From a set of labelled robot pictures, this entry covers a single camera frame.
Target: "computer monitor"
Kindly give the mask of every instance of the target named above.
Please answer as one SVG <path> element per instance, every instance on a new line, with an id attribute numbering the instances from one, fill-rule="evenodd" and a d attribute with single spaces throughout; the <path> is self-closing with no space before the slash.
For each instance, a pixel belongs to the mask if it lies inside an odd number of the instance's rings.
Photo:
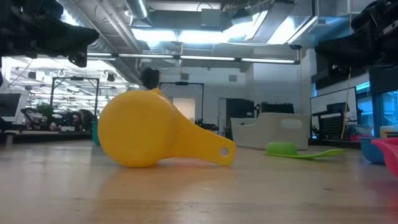
<path id="1" fill-rule="evenodd" d="M 0 93 L 0 116 L 15 116 L 20 98 L 20 93 Z"/>
<path id="2" fill-rule="evenodd" d="M 331 113 L 344 113 L 345 109 L 346 109 L 346 103 L 333 103 L 333 104 L 329 104 L 326 105 L 326 108 L 328 110 L 328 112 Z"/>

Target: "ceiling light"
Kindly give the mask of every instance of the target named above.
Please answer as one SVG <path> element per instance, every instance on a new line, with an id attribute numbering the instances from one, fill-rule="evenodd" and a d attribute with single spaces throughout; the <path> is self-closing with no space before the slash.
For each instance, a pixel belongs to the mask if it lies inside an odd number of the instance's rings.
<path id="1" fill-rule="evenodd" d="M 177 36 L 172 30 L 131 29 L 137 40 L 146 42 L 176 41 Z"/>
<path id="2" fill-rule="evenodd" d="M 253 18 L 253 20 L 255 21 L 253 24 L 253 27 L 251 29 L 251 31 L 246 35 L 245 40 L 251 40 L 254 35 L 256 34 L 257 30 L 259 30 L 262 22 L 264 22 L 264 19 L 266 18 L 268 14 L 268 11 L 262 11 L 260 12 L 260 14 L 255 14 L 254 16 L 256 16 L 256 19 Z"/>
<path id="3" fill-rule="evenodd" d="M 296 63 L 295 60 L 281 60 L 281 59 L 272 59 L 272 58 L 242 58 L 242 62 L 286 63 L 286 64 Z"/>
<path id="4" fill-rule="evenodd" d="M 278 29 L 275 30 L 272 37 L 267 41 L 267 44 L 284 44 L 295 33 L 294 20 L 292 16 L 287 16 L 285 21 L 281 23 Z"/>
<path id="5" fill-rule="evenodd" d="M 97 88 L 97 86 L 90 86 L 90 85 L 82 85 L 82 86 L 79 86 L 80 88 Z M 112 89 L 112 88 L 114 88 L 113 86 L 100 86 L 99 88 L 102 88 L 102 89 Z"/>
<path id="6" fill-rule="evenodd" d="M 173 55 L 156 55 L 156 54 L 119 54 L 119 57 L 173 59 Z"/>
<path id="7" fill-rule="evenodd" d="M 212 57 L 212 56 L 191 56 L 181 55 L 181 59 L 195 59 L 195 60 L 220 60 L 220 61 L 233 61 L 235 58 L 232 57 Z"/>
<path id="8" fill-rule="evenodd" d="M 227 36 L 228 40 L 238 39 L 240 37 L 245 37 L 251 30 L 253 26 L 252 22 L 242 22 L 231 26 L 230 28 L 224 30 L 223 34 Z"/>
<path id="9" fill-rule="evenodd" d="M 218 44 L 227 42 L 228 38 L 222 32 L 185 30 L 181 32 L 178 41 L 193 44 Z"/>
<path id="10" fill-rule="evenodd" d="M 291 44 L 293 41 L 295 41 L 298 37 L 300 37 L 316 20 L 318 19 L 318 16 L 312 17 L 308 23 L 306 23 L 296 34 L 291 37 L 287 43 Z"/>

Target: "pink bowl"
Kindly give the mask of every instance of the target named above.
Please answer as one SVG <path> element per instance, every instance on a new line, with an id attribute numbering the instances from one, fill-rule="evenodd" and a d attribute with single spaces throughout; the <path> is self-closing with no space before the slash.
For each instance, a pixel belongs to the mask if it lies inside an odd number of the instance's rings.
<path id="1" fill-rule="evenodd" d="M 398 178 L 398 138 L 374 139 L 372 144 L 383 152 L 387 168 Z"/>

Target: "blue bowl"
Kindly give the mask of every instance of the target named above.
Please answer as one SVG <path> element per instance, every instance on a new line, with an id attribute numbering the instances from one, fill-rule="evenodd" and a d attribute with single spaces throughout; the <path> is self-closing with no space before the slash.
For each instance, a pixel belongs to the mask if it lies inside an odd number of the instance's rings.
<path id="1" fill-rule="evenodd" d="M 93 121 L 93 141 L 97 146 L 101 145 L 100 139 L 98 138 L 98 122 L 97 121 Z"/>
<path id="2" fill-rule="evenodd" d="M 372 144 L 373 139 L 380 138 L 361 138 L 362 155 L 371 163 L 386 165 L 382 151 Z"/>

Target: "cable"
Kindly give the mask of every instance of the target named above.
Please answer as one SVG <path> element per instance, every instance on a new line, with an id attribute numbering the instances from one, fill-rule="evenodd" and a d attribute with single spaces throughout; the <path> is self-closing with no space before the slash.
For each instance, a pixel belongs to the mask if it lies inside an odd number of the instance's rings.
<path id="1" fill-rule="evenodd" d="M 206 1 L 201 1 L 201 2 L 199 3 L 198 7 L 197 7 L 197 11 L 199 11 L 199 7 L 201 6 L 202 3 L 206 3 L 208 6 L 211 7 L 211 9 L 213 9 L 213 6 L 211 6 L 211 4 L 209 4 L 209 3 L 206 2 Z"/>
<path id="2" fill-rule="evenodd" d="M 21 74 L 19 74 L 18 77 L 17 77 L 16 79 L 14 79 L 14 81 L 12 81 L 12 83 L 8 84 L 8 87 L 10 87 L 12 84 L 14 84 L 14 82 L 16 82 L 16 81 L 18 80 L 18 78 L 21 77 L 21 76 L 26 72 L 26 70 L 29 68 L 29 66 L 30 66 L 31 63 L 33 62 L 33 60 L 34 60 L 34 59 L 32 59 L 32 60 L 29 62 L 29 64 L 28 64 L 28 65 L 26 66 L 26 68 L 24 69 L 24 71 L 23 71 Z"/>
<path id="3" fill-rule="evenodd" d="M 100 21 L 97 20 L 97 7 L 98 7 L 97 5 L 95 5 L 95 7 L 94 7 L 94 19 L 95 19 L 95 22 L 101 24 L 101 23 L 103 23 L 106 20 L 106 17 L 104 19 L 100 20 Z"/>
<path id="4" fill-rule="evenodd" d="M 351 34 L 351 24 L 353 22 L 353 1 L 351 1 L 351 9 L 349 12 L 349 33 Z M 349 67 L 348 81 L 347 81 L 347 95 L 346 95 L 346 105 L 344 109 L 344 120 L 343 120 L 343 130 L 341 132 L 340 140 L 343 140 L 344 132 L 346 131 L 346 119 L 347 119 L 347 106 L 348 106 L 348 95 L 349 95 L 349 86 L 351 81 L 351 67 Z"/>
<path id="5" fill-rule="evenodd" d="M 349 75 L 348 75 L 348 84 L 347 84 L 347 95 L 346 95 L 346 106 L 344 109 L 344 120 L 343 120 L 343 130 L 341 132 L 341 137 L 340 140 L 343 140 L 344 137 L 344 132 L 346 130 L 346 119 L 347 119 L 347 107 L 348 107 L 348 95 L 349 95 L 349 86 L 350 86 L 350 80 L 351 80 L 351 67 L 349 68 Z"/>

